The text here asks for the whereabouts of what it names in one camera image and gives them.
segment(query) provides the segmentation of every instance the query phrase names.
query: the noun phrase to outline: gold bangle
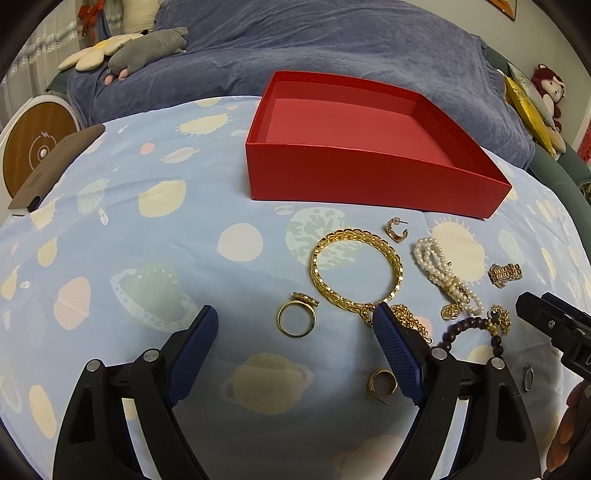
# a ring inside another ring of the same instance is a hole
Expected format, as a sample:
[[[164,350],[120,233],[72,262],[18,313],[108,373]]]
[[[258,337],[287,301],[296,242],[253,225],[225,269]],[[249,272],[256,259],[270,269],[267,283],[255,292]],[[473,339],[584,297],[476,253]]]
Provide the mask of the gold bangle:
[[[322,277],[318,271],[317,263],[320,252],[322,252],[322,250],[325,247],[328,247],[330,244],[343,240],[353,240],[371,245],[382,252],[382,254],[390,263],[392,271],[394,272],[394,288],[382,301],[392,300],[394,295],[396,295],[400,289],[400,284],[402,283],[402,274],[404,272],[402,262],[396,253],[396,250],[394,250],[386,240],[382,239],[378,235],[374,235],[372,232],[360,230],[358,228],[345,228],[343,230],[336,230],[329,233],[324,238],[322,238],[320,242],[318,242],[318,245],[316,245],[314,251],[312,252],[312,260],[310,261],[310,275],[312,276],[312,282],[314,282],[314,286],[318,289],[322,296],[326,298],[326,300],[331,302],[333,305],[336,305],[340,309],[346,310],[347,312],[358,313],[361,315],[363,321],[371,327],[372,320],[369,316],[369,312],[372,312],[376,308],[376,305],[381,303],[381,301],[376,303],[358,303],[346,299],[330,288],[326,282],[322,280]]]

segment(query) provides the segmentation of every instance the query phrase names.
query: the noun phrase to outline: bed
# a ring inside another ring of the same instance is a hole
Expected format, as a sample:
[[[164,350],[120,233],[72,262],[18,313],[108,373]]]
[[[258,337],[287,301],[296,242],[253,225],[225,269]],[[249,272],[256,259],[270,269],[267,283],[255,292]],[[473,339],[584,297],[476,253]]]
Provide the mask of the bed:
[[[305,70],[419,91],[509,163],[527,168],[533,159],[483,40],[401,0],[163,2],[155,28],[182,26],[187,54],[108,87],[106,64],[70,76],[69,98],[86,126],[196,99],[261,95],[276,70]]]
[[[326,233],[351,226],[387,238],[384,227],[394,216],[410,232],[393,244],[405,267],[394,303],[408,306],[433,338],[447,326],[440,317],[447,301],[413,262],[417,238],[437,238],[486,307],[510,311],[504,357],[518,384],[533,364],[534,385],[523,399],[543,456],[580,379],[513,305],[523,291],[552,291],[591,308],[591,266],[556,196],[487,151],[513,189],[486,221],[253,202],[244,142],[258,102],[202,99],[108,122],[38,211],[0,229],[0,414],[30,464],[51,478],[60,423],[89,359],[132,361],[211,304],[219,312],[218,337],[174,414],[212,480],[381,478],[416,409],[400,392],[388,407],[366,398],[368,375],[387,367],[384,355],[359,316],[320,297],[308,262]],[[320,268],[340,293],[375,301],[391,274],[365,247],[330,249]],[[500,290],[487,270],[508,262],[519,262],[524,278]],[[275,324],[293,291],[320,300],[317,326],[303,339],[284,336]],[[453,352],[485,362],[489,339],[470,332]],[[465,406],[459,401],[458,412]],[[133,403],[125,408],[144,472],[158,478]],[[441,475],[460,429],[458,415]]]

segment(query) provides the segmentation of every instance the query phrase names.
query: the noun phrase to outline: pearl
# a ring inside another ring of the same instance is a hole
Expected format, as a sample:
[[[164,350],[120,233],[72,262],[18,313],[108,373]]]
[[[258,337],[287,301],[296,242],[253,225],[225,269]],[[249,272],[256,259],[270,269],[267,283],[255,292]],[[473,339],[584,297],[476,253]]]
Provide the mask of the pearl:
[[[432,236],[420,238],[413,249],[417,265],[427,274],[427,278],[439,286],[461,310],[468,314],[480,314],[483,310],[483,303],[468,285],[460,281],[448,265],[443,254],[443,248],[436,238]]]

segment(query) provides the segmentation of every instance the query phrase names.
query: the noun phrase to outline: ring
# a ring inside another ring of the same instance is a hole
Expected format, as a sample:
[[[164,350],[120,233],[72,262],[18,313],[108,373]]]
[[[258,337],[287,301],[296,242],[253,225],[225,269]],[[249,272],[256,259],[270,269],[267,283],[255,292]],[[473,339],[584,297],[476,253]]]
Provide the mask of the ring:
[[[299,299],[303,298],[304,296],[306,297],[306,301],[299,300]],[[313,306],[318,306],[318,301],[313,299],[309,295],[305,295],[303,293],[298,294],[296,292],[294,292],[294,294],[292,295],[292,298],[294,300],[288,301],[285,305],[283,305],[279,309],[279,313],[277,313],[277,327],[279,328],[281,333],[283,333],[284,335],[287,335],[288,337],[302,338],[302,337],[305,337],[306,335],[308,335],[316,326],[316,312],[314,311]],[[304,333],[302,333],[300,335],[295,335],[293,333],[288,332],[287,330],[285,330],[283,328],[283,324],[281,323],[281,315],[283,314],[283,310],[285,310],[287,307],[290,307],[291,305],[300,305],[300,306],[304,307],[306,310],[308,310],[308,313],[310,314],[310,326],[308,327],[308,329]]]
[[[534,385],[534,366],[526,365],[523,369],[523,390],[529,392]]]

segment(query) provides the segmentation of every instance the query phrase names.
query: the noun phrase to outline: blue gripper pad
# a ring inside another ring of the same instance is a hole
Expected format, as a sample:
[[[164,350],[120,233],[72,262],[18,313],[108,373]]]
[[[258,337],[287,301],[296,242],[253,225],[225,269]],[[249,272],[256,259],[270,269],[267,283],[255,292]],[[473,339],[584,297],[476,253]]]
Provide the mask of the blue gripper pad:
[[[180,351],[168,370],[168,388],[164,394],[164,400],[169,407],[174,407],[179,400],[186,398],[193,388],[195,379],[217,335],[217,326],[216,310],[213,307],[204,306],[187,330],[173,333],[173,335],[182,335],[187,332],[188,337],[184,339],[184,345],[180,346]]]
[[[412,399],[415,405],[419,405],[424,397],[421,369],[390,315],[394,316],[387,305],[380,304],[376,307],[372,316],[374,333],[402,394]]]

